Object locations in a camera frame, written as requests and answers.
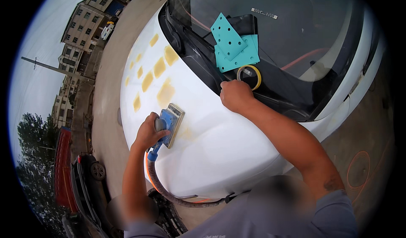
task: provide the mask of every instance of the teal sandpaper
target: teal sandpaper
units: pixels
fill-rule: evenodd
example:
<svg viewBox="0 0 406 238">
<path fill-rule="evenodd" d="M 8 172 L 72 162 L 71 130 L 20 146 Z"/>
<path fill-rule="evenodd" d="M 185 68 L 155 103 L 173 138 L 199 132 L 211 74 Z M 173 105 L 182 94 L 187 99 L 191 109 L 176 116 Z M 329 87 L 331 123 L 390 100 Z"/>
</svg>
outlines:
<svg viewBox="0 0 406 238">
<path fill-rule="evenodd" d="M 211 26 L 211 32 L 216 40 L 218 48 L 220 48 L 226 55 L 229 62 L 247 47 L 247 44 L 242 40 L 222 13 L 220 13 L 214 24 Z"/>
<path fill-rule="evenodd" d="M 255 64 L 259 62 L 258 47 L 256 45 L 256 43 L 258 43 L 258 36 L 253 34 L 245 35 L 241 38 L 247 44 L 247 47 L 231 61 L 227 59 L 226 55 L 222 52 L 218 45 L 214 46 L 216 64 L 220 69 L 220 72 L 228 72 L 232 69 L 240 68 L 243 65 Z"/>
</svg>

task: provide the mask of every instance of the gray shirt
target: gray shirt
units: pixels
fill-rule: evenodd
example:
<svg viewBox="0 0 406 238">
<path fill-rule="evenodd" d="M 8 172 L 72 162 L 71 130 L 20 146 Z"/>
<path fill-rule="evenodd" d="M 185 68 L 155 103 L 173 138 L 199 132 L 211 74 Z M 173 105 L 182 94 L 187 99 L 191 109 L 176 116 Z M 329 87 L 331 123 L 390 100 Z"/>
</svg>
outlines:
<svg viewBox="0 0 406 238">
<path fill-rule="evenodd" d="M 248 215 L 245 214 L 247 198 L 248 193 L 237 196 L 222 210 L 180 237 L 282 237 L 267 234 L 259 230 L 250 221 Z M 296 233 L 299 235 L 289 235 L 287 237 L 357 237 L 357 224 L 351 200 L 348 198 L 347 193 L 344 190 L 336 190 L 317 200 L 312 221 Z M 129 226 L 129 231 L 124 231 L 124 238 L 135 237 L 168 238 L 160 226 L 144 222 L 134 222 Z"/>
</svg>

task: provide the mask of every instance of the masking tape roll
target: masking tape roll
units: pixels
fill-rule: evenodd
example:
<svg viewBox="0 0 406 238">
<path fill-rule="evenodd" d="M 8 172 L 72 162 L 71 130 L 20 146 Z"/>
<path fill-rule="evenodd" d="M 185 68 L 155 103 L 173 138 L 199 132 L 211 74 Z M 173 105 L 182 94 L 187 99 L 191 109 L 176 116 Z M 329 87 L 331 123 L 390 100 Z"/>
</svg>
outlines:
<svg viewBox="0 0 406 238">
<path fill-rule="evenodd" d="M 258 82 L 256 83 L 256 86 L 251 89 L 252 91 L 254 91 L 254 90 L 257 89 L 257 88 L 259 87 L 259 85 L 261 84 L 261 81 L 262 81 L 262 79 L 261 79 L 261 73 L 259 73 L 259 70 L 258 70 L 255 66 L 253 66 L 253 65 L 244 65 L 244 66 L 241 66 L 241 67 L 238 69 L 238 71 L 237 71 L 237 80 L 238 80 L 238 81 L 241 81 L 241 71 L 242 71 L 245 67 L 250 67 L 250 68 L 252 68 L 252 69 L 255 71 L 256 75 L 258 76 Z"/>
</svg>

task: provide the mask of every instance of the hand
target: hand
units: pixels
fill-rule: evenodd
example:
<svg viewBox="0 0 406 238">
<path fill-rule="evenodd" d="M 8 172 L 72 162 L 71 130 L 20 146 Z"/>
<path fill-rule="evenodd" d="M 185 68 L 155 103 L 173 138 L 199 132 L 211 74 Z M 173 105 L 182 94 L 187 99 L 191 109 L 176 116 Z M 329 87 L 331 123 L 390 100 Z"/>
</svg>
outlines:
<svg viewBox="0 0 406 238">
<path fill-rule="evenodd" d="M 243 81 L 223 81 L 220 86 L 221 102 L 235 113 L 242 114 L 252 101 L 256 101 L 250 86 Z"/>
<path fill-rule="evenodd" d="M 138 129 L 137 138 L 131 148 L 135 147 L 136 149 L 145 151 L 156 144 L 160 138 L 170 134 L 170 131 L 167 129 L 158 132 L 155 130 L 155 118 L 157 117 L 158 114 L 155 112 L 151 112 L 151 114 L 146 117 L 145 121 Z"/>
</svg>

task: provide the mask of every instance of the car wheel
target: car wheel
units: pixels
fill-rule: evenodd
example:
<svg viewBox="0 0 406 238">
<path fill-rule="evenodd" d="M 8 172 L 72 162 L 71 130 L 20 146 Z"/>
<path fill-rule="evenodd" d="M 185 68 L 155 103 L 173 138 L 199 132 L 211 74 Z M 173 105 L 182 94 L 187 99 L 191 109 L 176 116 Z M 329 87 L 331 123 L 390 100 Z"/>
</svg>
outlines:
<svg viewBox="0 0 406 238">
<path fill-rule="evenodd" d="M 98 162 L 91 165 L 90 173 L 92 173 L 93 178 L 97 181 L 103 181 L 106 177 L 106 169 Z"/>
</svg>

